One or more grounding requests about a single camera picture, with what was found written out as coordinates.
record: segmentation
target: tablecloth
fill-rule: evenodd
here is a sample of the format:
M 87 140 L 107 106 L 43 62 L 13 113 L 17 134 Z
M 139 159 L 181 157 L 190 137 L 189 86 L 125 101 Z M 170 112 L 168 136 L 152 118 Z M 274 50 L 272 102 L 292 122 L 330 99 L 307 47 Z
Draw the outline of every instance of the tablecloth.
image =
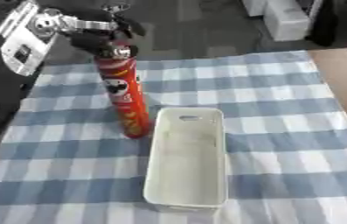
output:
M 50 66 L 0 145 L 0 223 L 347 223 L 347 115 L 306 52 L 139 61 L 150 116 L 225 114 L 229 200 L 161 213 L 142 197 L 152 135 L 127 139 L 94 65 Z

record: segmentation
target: pringles can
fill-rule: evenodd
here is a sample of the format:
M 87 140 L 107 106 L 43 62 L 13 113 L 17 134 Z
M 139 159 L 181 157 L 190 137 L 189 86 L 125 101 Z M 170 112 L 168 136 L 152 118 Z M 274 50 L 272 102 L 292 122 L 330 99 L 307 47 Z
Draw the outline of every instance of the pringles can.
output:
M 136 76 L 135 57 L 96 57 L 95 62 L 124 134 L 130 138 L 146 136 L 149 133 L 149 111 L 144 102 L 142 84 Z

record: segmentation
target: white plastic container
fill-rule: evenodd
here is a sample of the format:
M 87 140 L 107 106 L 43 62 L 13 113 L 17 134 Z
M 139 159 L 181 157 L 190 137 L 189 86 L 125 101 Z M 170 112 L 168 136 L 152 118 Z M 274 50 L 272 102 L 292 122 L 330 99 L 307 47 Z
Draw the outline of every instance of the white plastic container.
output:
M 242 0 L 242 3 L 246 8 L 249 17 L 258 17 L 264 15 L 267 0 Z
M 143 197 L 171 212 L 213 212 L 227 199 L 223 114 L 163 108 L 156 119 Z
M 264 22 L 275 41 L 304 39 L 310 19 L 295 0 L 270 0 L 267 2 Z

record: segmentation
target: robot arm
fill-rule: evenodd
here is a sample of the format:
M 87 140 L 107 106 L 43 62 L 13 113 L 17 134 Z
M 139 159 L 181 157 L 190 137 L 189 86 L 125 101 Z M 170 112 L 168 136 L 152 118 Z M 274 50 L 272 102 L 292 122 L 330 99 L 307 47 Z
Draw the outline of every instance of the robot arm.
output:
M 22 2 L 0 25 L 0 135 L 33 88 L 44 60 L 58 35 L 73 46 L 96 56 L 127 58 L 137 54 L 134 45 L 116 45 L 117 33 L 143 36 L 137 22 L 116 13 L 127 5 L 103 10 L 60 9 Z

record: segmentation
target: gray floor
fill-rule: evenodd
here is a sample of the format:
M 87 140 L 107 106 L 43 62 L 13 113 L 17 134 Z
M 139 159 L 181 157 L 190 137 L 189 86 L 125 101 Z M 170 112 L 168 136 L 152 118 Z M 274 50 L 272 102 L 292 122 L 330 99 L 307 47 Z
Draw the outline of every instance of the gray floor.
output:
M 261 18 L 248 18 L 240 0 L 132 0 L 125 14 L 141 22 L 146 38 L 137 38 L 140 60 L 179 60 L 255 52 L 323 49 L 308 41 L 274 42 Z M 99 7 L 107 0 L 40 0 L 60 5 Z M 11 4 L 0 6 L 0 21 Z M 347 7 L 340 13 L 337 42 L 347 47 Z M 48 57 L 50 64 L 86 63 L 90 55 L 61 38 Z

